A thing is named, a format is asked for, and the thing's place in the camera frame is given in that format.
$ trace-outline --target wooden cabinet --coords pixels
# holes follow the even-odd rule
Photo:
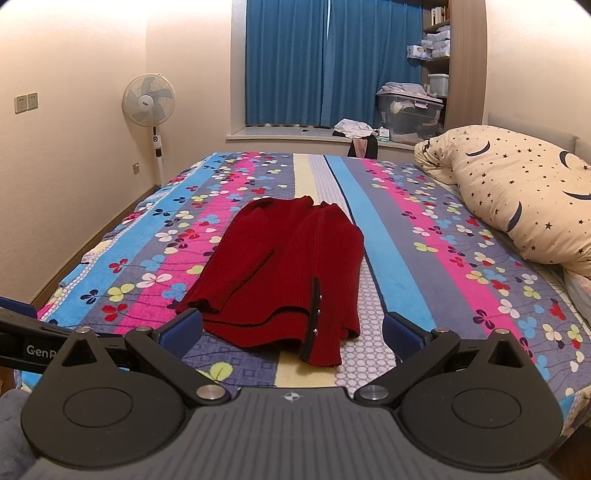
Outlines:
[[[431,9],[446,7],[450,19],[431,26]],[[452,31],[450,57],[425,61],[422,83],[428,74],[449,74],[449,91],[444,100],[442,123],[445,130],[482,123],[486,91],[486,5],[485,0],[423,0],[423,29],[433,33],[449,24]]]

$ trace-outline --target book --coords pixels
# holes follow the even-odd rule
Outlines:
[[[441,23],[441,14],[443,13],[443,7],[435,7],[435,24]]]

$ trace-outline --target moon print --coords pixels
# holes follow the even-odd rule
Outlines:
[[[579,195],[578,193],[569,193],[569,192],[563,192],[563,193],[565,193],[569,197],[572,197],[577,200],[591,200],[591,193],[589,193],[589,195]]]
[[[491,147],[491,143],[486,142],[486,146],[482,150],[480,150],[479,152],[467,153],[466,156],[467,157],[476,157],[477,155],[482,155],[484,152],[488,152],[490,147]]]
[[[568,155],[569,153],[570,152],[563,150],[562,152],[560,152],[558,156],[560,157],[560,163],[562,163],[562,165],[564,165],[566,168],[570,170],[570,167],[566,164],[566,155]]]
[[[509,220],[509,223],[507,223],[507,233],[511,232],[515,228],[515,225],[517,225],[517,222],[519,222],[519,219],[521,218],[521,210],[521,202],[519,202],[517,210],[513,214],[513,217],[511,217],[511,220]]]

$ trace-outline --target electric fan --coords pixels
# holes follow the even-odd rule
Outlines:
[[[158,163],[160,186],[165,184],[162,142],[158,126],[173,113],[174,90],[159,73],[140,75],[131,81],[121,102],[124,114],[135,124],[152,127],[152,143]]]

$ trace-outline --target baseboard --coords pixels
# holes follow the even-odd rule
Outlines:
[[[138,199],[134,200],[130,203],[119,215],[113,218],[107,225],[105,225],[94,237],[92,237],[86,244],[77,251],[67,262],[66,264],[57,272],[53,278],[45,285],[41,291],[35,295],[35,298],[31,302],[31,304],[39,311],[43,308],[43,306],[47,303],[47,300],[51,298],[53,293],[57,290],[62,278],[64,278],[68,273],[70,273],[76,265],[78,265],[82,261],[82,256],[88,252],[88,250],[93,249],[96,247],[101,239],[109,233],[113,228],[119,225],[122,220],[127,217],[131,212],[134,211],[135,206],[141,202],[142,200],[146,199],[153,193],[157,192],[158,189],[157,185],[154,185],[150,188],[147,192],[144,192]]]

